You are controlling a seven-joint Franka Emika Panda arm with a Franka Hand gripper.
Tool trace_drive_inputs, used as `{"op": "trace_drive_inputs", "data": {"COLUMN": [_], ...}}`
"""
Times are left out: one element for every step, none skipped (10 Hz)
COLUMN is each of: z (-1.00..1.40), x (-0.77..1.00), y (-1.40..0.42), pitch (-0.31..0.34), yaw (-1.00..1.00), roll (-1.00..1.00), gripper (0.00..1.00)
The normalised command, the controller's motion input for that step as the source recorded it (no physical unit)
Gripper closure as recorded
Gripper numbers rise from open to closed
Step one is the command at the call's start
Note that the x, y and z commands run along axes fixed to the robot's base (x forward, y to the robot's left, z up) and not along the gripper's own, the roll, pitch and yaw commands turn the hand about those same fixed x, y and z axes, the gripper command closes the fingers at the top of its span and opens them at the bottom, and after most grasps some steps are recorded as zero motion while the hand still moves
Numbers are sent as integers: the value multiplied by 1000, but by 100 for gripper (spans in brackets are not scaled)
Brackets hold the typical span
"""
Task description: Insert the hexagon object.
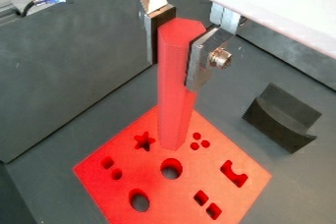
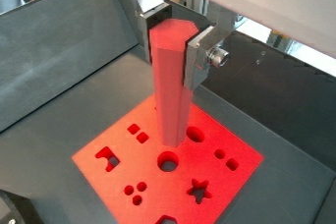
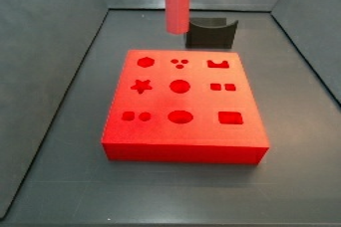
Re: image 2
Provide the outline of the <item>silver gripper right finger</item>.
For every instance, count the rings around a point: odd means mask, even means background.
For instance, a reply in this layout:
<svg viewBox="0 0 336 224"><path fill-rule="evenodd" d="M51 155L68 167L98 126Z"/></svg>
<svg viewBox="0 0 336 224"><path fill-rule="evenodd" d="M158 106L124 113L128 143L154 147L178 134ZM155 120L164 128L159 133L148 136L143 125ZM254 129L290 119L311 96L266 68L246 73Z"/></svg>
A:
<svg viewBox="0 0 336 224"><path fill-rule="evenodd" d="M194 90L206 80L211 66L220 68L228 60L230 53L220 47L234 32L236 14L227 8L214 5L210 8L208 26L188 42L184 73L184 87Z"/></svg>

